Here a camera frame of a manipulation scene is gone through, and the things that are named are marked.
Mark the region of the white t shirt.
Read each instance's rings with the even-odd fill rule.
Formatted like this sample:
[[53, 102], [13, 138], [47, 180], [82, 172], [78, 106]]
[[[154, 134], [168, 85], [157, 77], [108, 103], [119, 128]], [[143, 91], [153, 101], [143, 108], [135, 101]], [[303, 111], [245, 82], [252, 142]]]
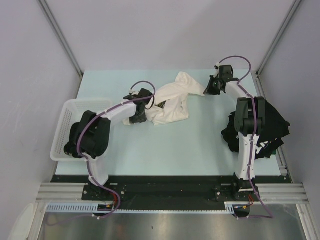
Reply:
[[146, 121], [164, 125], [189, 118], [187, 100], [189, 95], [204, 96], [205, 88], [186, 72], [179, 72], [175, 81], [156, 90], [140, 116], [133, 116], [123, 121], [124, 125]]

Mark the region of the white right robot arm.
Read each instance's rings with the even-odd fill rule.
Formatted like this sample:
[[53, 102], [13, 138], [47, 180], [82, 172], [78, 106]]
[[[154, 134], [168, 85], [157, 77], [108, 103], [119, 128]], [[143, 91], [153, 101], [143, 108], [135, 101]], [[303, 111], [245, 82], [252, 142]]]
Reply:
[[217, 96], [221, 92], [236, 102], [233, 125], [239, 138], [239, 165], [235, 172], [239, 180], [251, 181], [255, 178], [254, 161], [256, 146], [266, 123], [265, 99], [254, 97], [234, 77], [231, 65], [217, 65], [210, 76], [204, 95]]

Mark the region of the black t shirt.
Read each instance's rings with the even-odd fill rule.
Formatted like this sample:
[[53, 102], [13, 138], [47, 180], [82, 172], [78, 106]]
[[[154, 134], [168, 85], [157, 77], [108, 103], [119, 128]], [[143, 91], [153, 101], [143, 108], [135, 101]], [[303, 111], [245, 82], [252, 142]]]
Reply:
[[74, 136], [77, 130], [77, 126], [78, 125], [76, 123], [72, 125], [69, 133], [69, 141], [63, 148], [64, 153], [70, 157], [74, 157], [75, 155]]

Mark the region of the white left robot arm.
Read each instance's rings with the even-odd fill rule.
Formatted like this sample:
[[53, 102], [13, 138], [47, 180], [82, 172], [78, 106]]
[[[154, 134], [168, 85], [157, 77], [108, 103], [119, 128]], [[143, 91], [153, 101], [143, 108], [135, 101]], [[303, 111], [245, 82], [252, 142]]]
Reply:
[[122, 121], [130, 125], [146, 122], [146, 106], [150, 102], [154, 102], [154, 94], [141, 88], [138, 93], [131, 92], [122, 103], [101, 113], [85, 111], [80, 121], [71, 126], [69, 141], [63, 151], [74, 159], [86, 162], [88, 179], [95, 185], [93, 194], [98, 199], [105, 200], [111, 193], [111, 188], [105, 184], [109, 175], [104, 158], [110, 146], [112, 128]]

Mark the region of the white plastic laundry basket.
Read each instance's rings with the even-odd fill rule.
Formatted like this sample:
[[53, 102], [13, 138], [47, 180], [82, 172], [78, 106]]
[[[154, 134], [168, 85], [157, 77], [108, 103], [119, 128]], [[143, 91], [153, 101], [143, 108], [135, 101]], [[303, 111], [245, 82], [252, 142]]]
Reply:
[[101, 113], [112, 106], [112, 101], [105, 97], [89, 97], [71, 99], [64, 103], [55, 131], [50, 158], [56, 162], [81, 162], [82, 158], [74, 158], [64, 152], [70, 141], [72, 125], [80, 122], [85, 111]]

